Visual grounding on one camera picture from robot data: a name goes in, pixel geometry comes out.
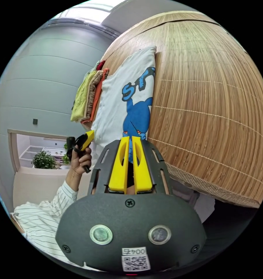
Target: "screw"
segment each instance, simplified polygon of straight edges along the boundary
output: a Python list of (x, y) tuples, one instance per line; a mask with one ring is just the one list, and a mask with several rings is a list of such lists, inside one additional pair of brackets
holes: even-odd
[(133, 207), (135, 205), (135, 201), (129, 198), (126, 200), (125, 205), (126, 207)]
[(62, 249), (64, 250), (65, 253), (70, 253), (71, 252), (69, 246), (67, 246), (67, 245), (63, 245)]
[(198, 249), (199, 249), (199, 245), (194, 245), (194, 246), (192, 247), (192, 249), (190, 250), (190, 252), (191, 252), (192, 254), (194, 254), (194, 253), (196, 253), (196, 252), (198, 251)]

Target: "bamboo blind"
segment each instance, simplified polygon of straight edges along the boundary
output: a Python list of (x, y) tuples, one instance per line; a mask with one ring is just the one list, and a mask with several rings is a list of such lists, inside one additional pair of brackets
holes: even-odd
[(103, 56), (113, 74), (157, 46), (148, 140), (169, 173), (216, 199), (258, 208), (263, 200), (263, 79), (250, 56), (199, 12), (149, 18)]

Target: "label sticker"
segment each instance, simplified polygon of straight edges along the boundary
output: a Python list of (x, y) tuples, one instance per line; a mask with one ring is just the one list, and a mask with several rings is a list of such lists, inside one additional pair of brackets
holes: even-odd
[(146, 247), (122, 248), (123, 271), (150, 270), (150, 262)]

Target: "gray gripper housing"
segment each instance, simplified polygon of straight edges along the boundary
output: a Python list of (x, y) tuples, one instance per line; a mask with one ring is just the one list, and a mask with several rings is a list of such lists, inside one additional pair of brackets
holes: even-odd
[[(151, 272), (192, 262), (204, 246), (206, 234), (194, 209), (173, 196), (166, 164), (153, 144), (142, 141), (155, 193), (107, 193), (119, 143), (116, 140), (104, 148), (92, 171), (88, 195), (70, 205), (63, 214), (56, 234), (59, 247), (79, 266), (85, 262), (89, 267), (115, 273), (123, 273), (122, 248), (145, 247)], [(126, 206), (127, 199), (134, 201), (133, 207)], [(109, 244), (99, 245), (91, 240), (90, 229), (95, 225), (111, 230), (113, 239)], [(148, 238), (149, 231), (158, 225), (171, 231), (171, 238), (162, 245), (153, 244)]]

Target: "cartoon print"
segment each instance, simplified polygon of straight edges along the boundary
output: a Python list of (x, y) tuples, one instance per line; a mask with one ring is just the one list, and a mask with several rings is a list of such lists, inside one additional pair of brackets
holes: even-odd
[(122, 101), (127, 102), (135, 93), (136, 87), (138, 90), (142, 91), (146, 87), (146, 78), (148, 76), (153, 76), (155, 78), (155, 67), (148, 67), (145, 72), (135, 81), (134, 85), (129, 82), (122, 89)]
[(146, 139), (146, 133), (150, 123), (150, 109), (153, 98), (133, 104), (132, 96), (138, 90), (142, 91), (146, 87), (146, 78), (155, 77), (155, 68), (148, 67), (145, 72), (135, 81), (134, 85), (130, 82), (122, 89), (122, 101), (127, 102), (127, 116), (123, 122), (123, 137), (130, 137), (129, 140), (129, 161), (132, 163), (132, 136)]

